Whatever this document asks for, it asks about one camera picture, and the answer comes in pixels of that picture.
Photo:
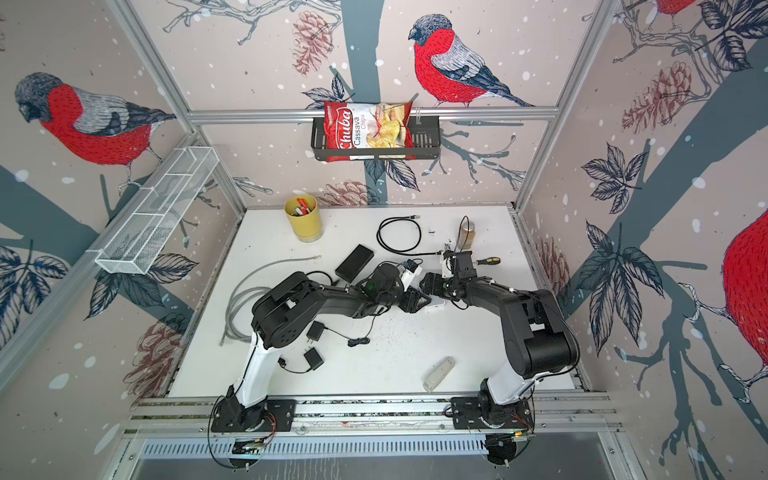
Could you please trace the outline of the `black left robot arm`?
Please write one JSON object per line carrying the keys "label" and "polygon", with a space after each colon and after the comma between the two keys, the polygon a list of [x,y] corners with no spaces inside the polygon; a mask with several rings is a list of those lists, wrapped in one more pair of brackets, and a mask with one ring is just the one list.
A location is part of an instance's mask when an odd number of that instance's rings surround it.
{"label": "black left robot arm", "polygon": [[417,270],[382,262],[361,281],[349,286],[323,285],[301,271],[289,275],[252,307],[252,335],[246,366],[233,387],[246,409],[263,402],[280,351],[296,341],[319,315],[352,319],[381,316],[393,308],[415,314],[431,303],[429,295],[411,286]]}

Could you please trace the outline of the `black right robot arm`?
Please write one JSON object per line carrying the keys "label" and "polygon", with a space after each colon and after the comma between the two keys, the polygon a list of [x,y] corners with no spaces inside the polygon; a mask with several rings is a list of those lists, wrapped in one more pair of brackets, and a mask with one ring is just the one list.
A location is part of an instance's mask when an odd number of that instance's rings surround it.
{"label": "black right robot arm", "polygon": [[483,309],[500,320],[506,362],[481,382],[478,392],[479,405],[487,413],[526,400],[538,382],[570,373],[581,358],[552,292],[516,289],[476,271],[500,263],[497,257],[474,260],[470,251],[447,251],[443,271],[428,272],[419,283],[427,295]]}

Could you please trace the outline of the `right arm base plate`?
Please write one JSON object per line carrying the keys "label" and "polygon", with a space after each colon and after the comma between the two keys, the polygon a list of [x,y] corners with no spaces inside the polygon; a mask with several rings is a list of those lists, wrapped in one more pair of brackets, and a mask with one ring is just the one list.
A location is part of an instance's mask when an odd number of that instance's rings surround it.
{"label": "right arm base plate", "polygon": [[526,400],[509,405],[480,401],[477,397],[452,397],[445,414],[456,430],[531,430],[533,410]]}

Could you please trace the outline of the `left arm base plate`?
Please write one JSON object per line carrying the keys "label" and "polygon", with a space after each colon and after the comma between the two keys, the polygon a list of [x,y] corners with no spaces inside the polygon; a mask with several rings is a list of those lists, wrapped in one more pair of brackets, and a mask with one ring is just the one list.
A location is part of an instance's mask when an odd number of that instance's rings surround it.
{"label": "left arm base plate", "polygon": [[288,432],[296,406],[293,399],[267,398],[245,408],[234,395],[227,396],[214,407],[210,429],[214,433]]}

